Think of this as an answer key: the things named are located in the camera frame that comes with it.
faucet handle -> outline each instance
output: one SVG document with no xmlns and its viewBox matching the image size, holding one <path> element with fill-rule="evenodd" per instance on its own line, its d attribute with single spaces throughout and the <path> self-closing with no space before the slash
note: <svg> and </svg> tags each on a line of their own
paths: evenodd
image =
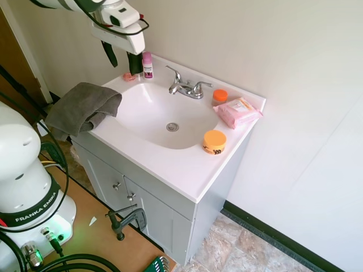
<svg viewBox="0 0 363 272">
<path fill-rule="evenodd" d="M 194 88 L 193 88 L 193 92 L 195 94 L 202 94 L 202 84 L 207 85 L 208 87 L 212 88 L 213 84 L 208 83 L 208 82 L 204 82 L 204 81 L 199 81 L 197 84 L 195 84 Z"/>
<path fill-rule="evenodd" d="M 171 68 L 169 65 L 165 66 L 171 70 L 173 70 L 175 72 L 175 79 L 174 79 L 174 83 L 181 83 L 183 82 L 182 80 L 182 76 L 180 75 L 180 73 L 178 71 L 176 71 L 174 68 Z"/>
</svg>

pink bottle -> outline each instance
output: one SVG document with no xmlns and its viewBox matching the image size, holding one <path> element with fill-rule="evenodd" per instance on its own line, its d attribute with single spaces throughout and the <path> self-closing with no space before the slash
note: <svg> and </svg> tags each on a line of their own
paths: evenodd
<svg viewBox="0 0 363 272">
<path fill-rule="evenodd" d="M 153 58 L 151 57 L 150 52 L 143 52 L 142 65 L 143 65 L 143 77 L 153 78 L 154 77 Z"/>
</svg>

tile floor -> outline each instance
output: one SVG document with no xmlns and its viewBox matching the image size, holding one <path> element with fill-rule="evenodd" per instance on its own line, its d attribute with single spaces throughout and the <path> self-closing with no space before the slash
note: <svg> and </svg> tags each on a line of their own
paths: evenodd
<svg viewBox="0 0 363 272">
<path fill-rule="evenodd" d="M 49 136 L 42 141 L 50 141 Z M 94 193 L 83 167 L 70 151 L 69 142 L 59 142 L 72 178 Z M 311 271 L 266 241 L 220 214 L 199 251 L 174 272 L 308 272 Z"/>
</svg>

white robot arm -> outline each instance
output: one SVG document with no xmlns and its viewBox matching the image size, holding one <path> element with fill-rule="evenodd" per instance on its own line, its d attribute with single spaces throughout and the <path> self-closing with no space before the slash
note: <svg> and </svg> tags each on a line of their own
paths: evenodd
<svg viewBox="0 0 363 272">
<path fill-rule="evenodd" d="M 61 203 L 64 194 L 38 159 L 39 152 L 40 138 L 32 126 L 0 102 L 0 232 L 23 250 L 31 268 L 53 251 L 49 239 L 61 235 L 63 244 L 71 238 L 76 213 L 68 195 Z M 59 205 L 57 214 L 42 224 Z M 12 250 L 0 241 L 0 271 L 18 268 Z"/>
<path fill-rule="evenodd" d="M 91 33 L 103 41 L 104 50 L 117 66 L 111 45 L 138 55 L 145 49 L 143 30 L 149 25 L 125 0 L 30 0 L 39 7 L 85 13 L 91 20 Z M 138 24 L 143 20 L 147 26 Z"/>
</svg>

green tool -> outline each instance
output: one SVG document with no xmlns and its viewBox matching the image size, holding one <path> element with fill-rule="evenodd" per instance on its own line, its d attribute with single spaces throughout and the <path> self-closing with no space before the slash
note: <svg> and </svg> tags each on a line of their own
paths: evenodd
<svg viewBox="0 0 363 272">
<path fill-rule="evenodd" d="M 144 272 L 170 272 L 169 263 L 166 257 L 157 257 Z"/>
</svg>

